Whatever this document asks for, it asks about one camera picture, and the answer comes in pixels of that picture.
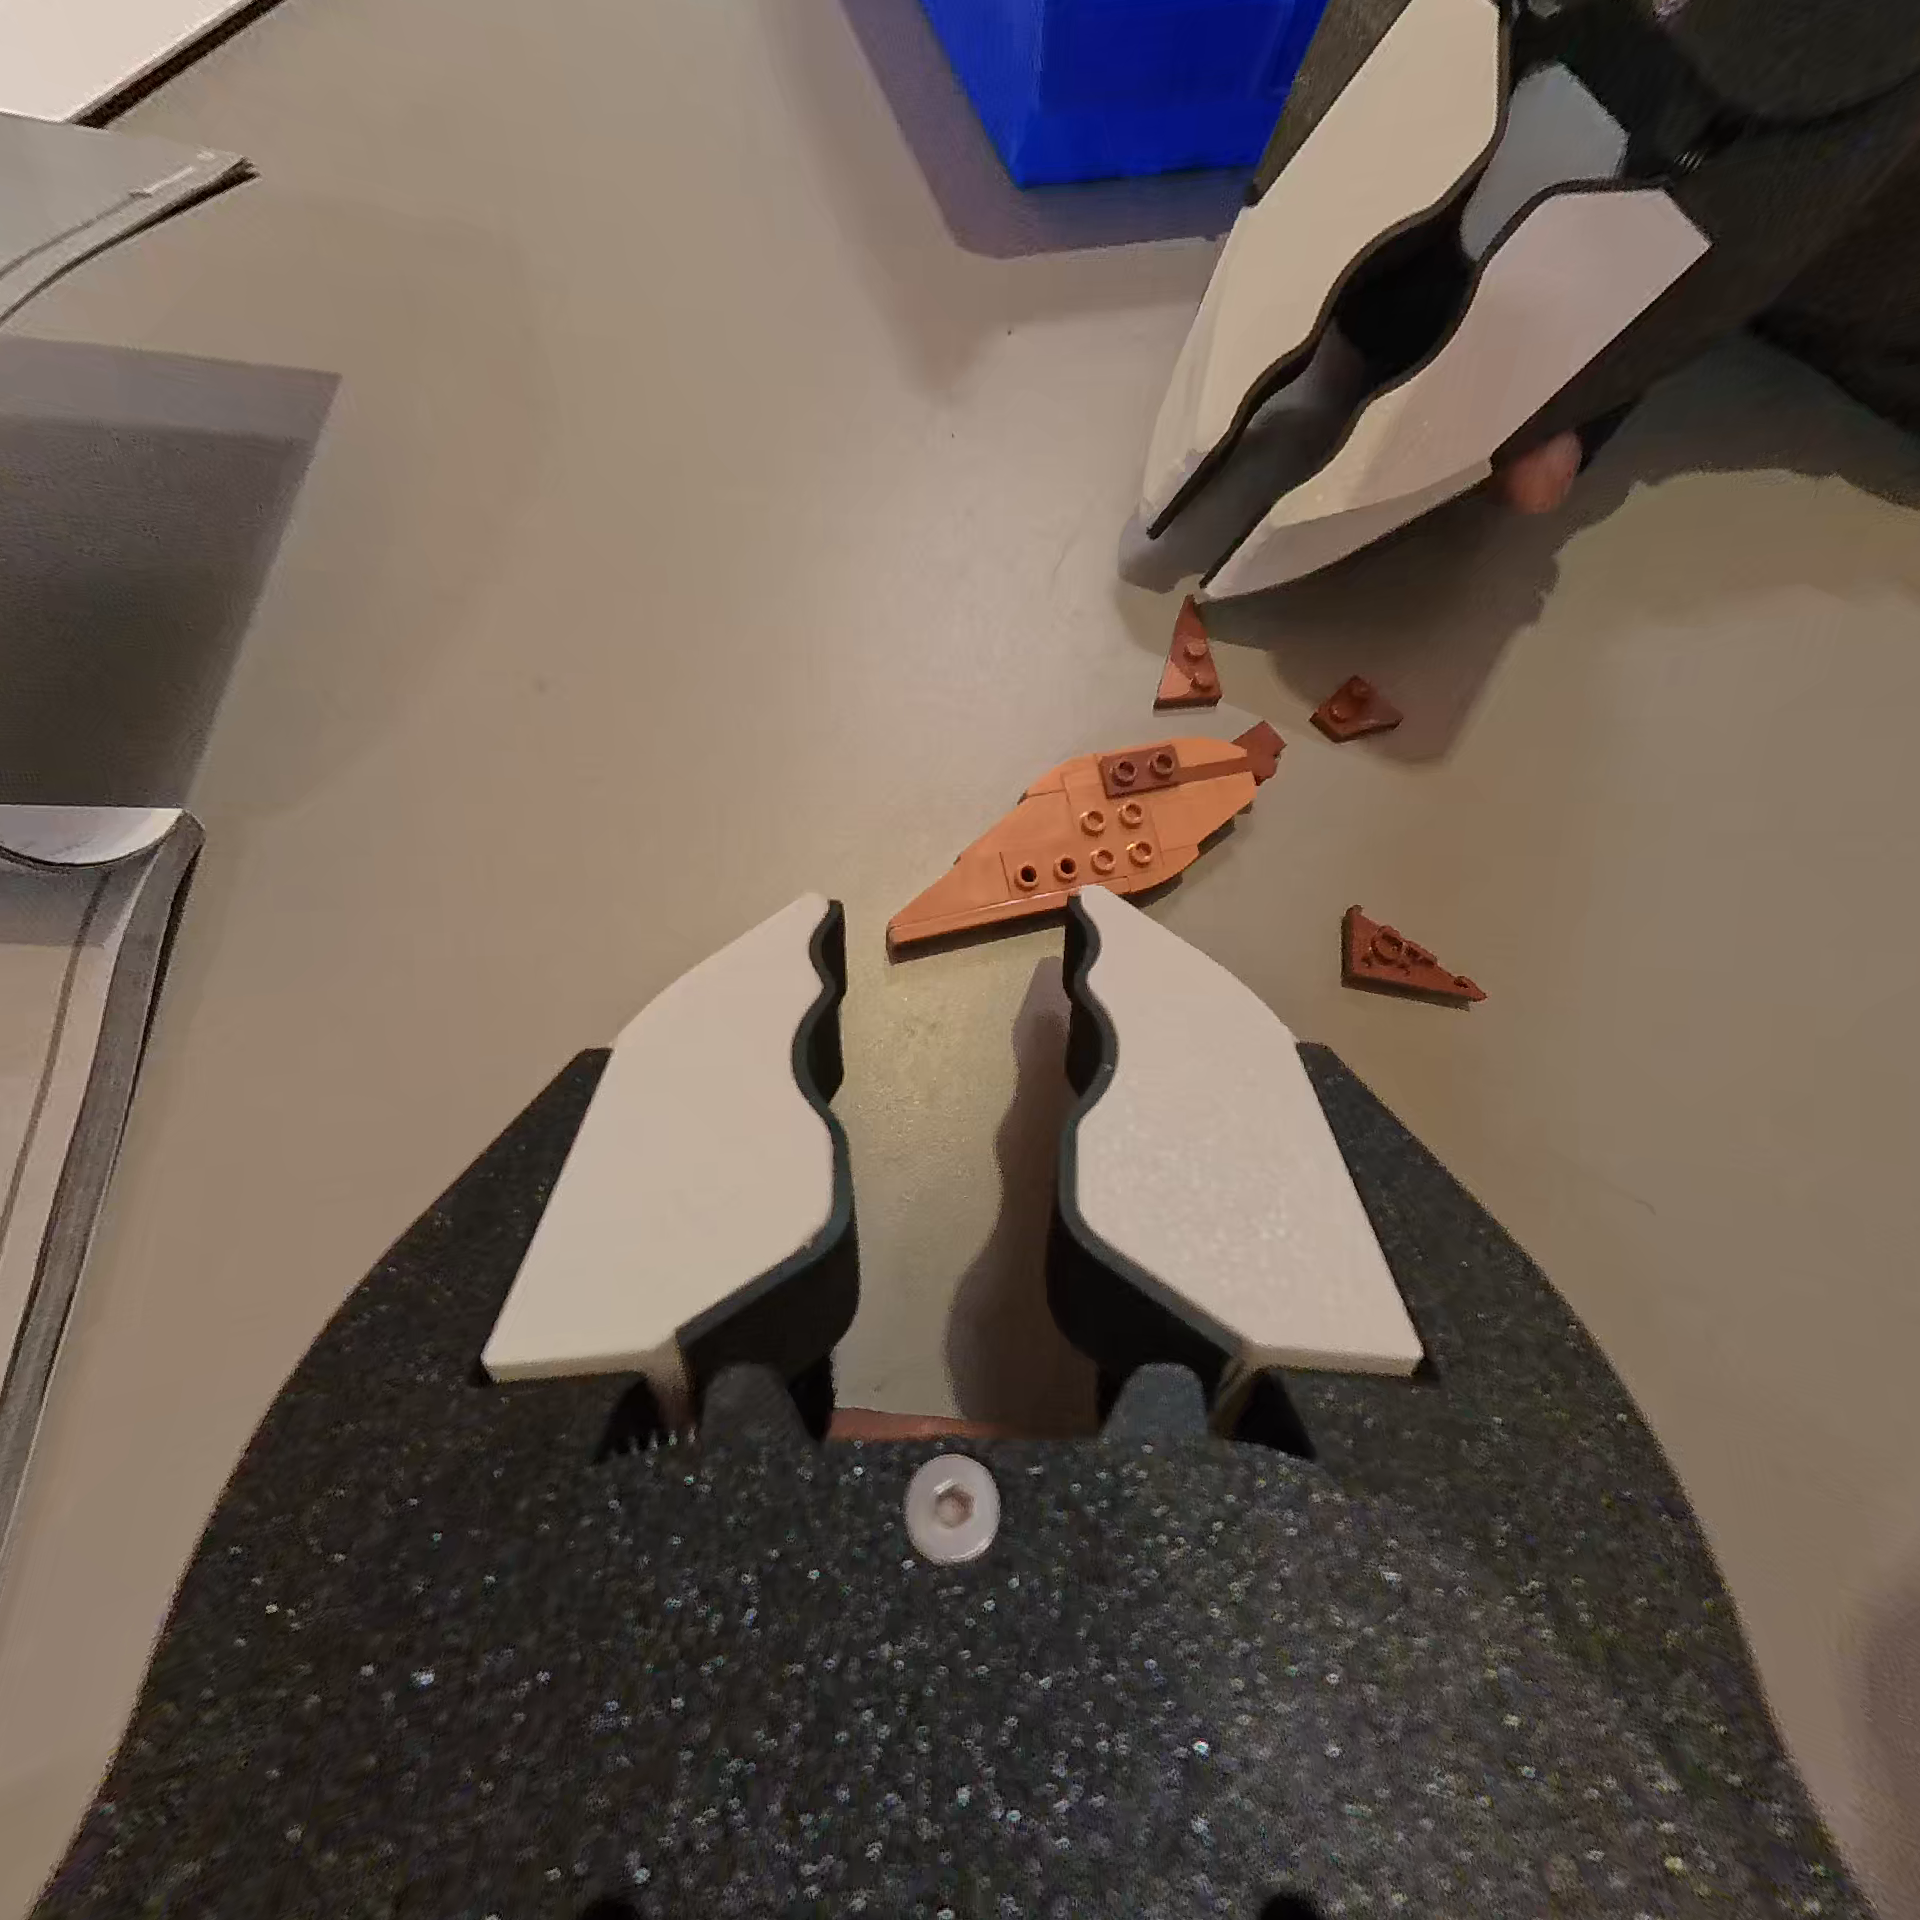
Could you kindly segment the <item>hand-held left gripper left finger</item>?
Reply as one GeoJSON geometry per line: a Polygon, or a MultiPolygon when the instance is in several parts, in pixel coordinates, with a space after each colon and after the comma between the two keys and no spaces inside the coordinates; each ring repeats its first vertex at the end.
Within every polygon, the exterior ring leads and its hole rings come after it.
{"type": "Polygon", "coordinates": [[[636,1375],[664,1418],[712,1378],[821,1373],[856,1310],[846,912],[800,896],[616,1032],[481,1349],[518,1383],[636,1375]]]}

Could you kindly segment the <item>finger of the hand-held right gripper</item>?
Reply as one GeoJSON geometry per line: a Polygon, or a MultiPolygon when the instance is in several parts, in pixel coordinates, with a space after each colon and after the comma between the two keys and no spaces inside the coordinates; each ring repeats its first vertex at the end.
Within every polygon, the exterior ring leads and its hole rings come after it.
{"type": "Polygon", "coordinates": [[[1301,579],[1474,489],[1498,445],[1709,246],[1652,184],[1562,184],[1527,203],[1450,334],[1360,408],[1201,579],[1201,598],[1301,579]]]}
{"type": "Polygon", "coordinates": [[[1238,211],[1146,443],[1137,513],[1150,537],[1311,357],[1354,270],[1476,177],[1496,144],[1503,72],[1496,3],[1407,3],[1238,211]]]}

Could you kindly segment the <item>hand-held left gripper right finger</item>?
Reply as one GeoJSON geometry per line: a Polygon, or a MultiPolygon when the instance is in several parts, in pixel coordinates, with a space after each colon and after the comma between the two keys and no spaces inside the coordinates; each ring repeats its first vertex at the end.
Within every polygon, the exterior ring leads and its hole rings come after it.
{"type": "Polygon", "coordinates": [[[1101,1406],[1185,1369],[1213,1427],[1279,1375],[1414,1381],[1423,1341],[1288,1025],[1113,891],[1066,909],[1053,1323],[1101,1406]]]}

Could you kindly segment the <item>large orange brick plate assembly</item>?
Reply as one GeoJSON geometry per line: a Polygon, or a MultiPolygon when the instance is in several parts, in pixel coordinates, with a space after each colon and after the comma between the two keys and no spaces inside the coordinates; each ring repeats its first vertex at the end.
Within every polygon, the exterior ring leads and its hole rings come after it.
{"type": "Polygon", "coordinates": [[[886,923],[886,953],[1031,920],[1090,886],[1118,896],[1178,878],[1269,781],[1285,752],[1265,721],[1069,755],[886,923]]]}

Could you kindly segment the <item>person's right forearm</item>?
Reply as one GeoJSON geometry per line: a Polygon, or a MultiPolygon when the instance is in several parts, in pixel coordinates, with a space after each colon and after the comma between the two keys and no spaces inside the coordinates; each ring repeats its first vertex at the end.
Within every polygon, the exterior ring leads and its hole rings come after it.
{"type": "Polygon", "coordinates": [[[1558,416],[1614,421],[1754,328],[1872,414],[1918,421],[1918,3],[1633,3],[1633,137],[1708,254],[1558,416]]]}

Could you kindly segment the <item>person's right hand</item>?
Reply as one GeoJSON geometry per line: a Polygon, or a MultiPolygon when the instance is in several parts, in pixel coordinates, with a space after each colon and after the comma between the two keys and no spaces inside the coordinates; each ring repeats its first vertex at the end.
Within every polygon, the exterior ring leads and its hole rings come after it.
{"type": "Polygon", "coordinates": [[[1632,342],[1601,352],[1495,448],[1479,490],[1516,512],[1554,509],[1660,371],[1662,359],[1632,342]]]}

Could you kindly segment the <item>blue plastic bin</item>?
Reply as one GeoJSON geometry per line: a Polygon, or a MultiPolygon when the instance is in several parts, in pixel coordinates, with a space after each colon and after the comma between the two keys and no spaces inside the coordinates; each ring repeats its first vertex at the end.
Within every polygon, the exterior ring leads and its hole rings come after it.
{"type": "Polygon", "coordinates": [[[925,2],[1020,184],[1252,163],[1322,2],[925,2]]]}

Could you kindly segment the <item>grey board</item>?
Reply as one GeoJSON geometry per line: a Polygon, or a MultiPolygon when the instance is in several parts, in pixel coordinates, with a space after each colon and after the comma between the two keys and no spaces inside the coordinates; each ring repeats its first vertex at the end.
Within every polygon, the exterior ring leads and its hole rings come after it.
{"type": "Polygon", "coordinates": [[[338,383],[5,335],[5,801],[186,797],[338,383]]]}
{"type": "Polygon", "coordinates": [[[201,845],[180,806],[5,805],[5,1542],[201,845]]]}
{"type": "Polygon", "coordinates": [[[226,150],[1,113],[1,319],[85,261],[255,177],[226,150]]]}

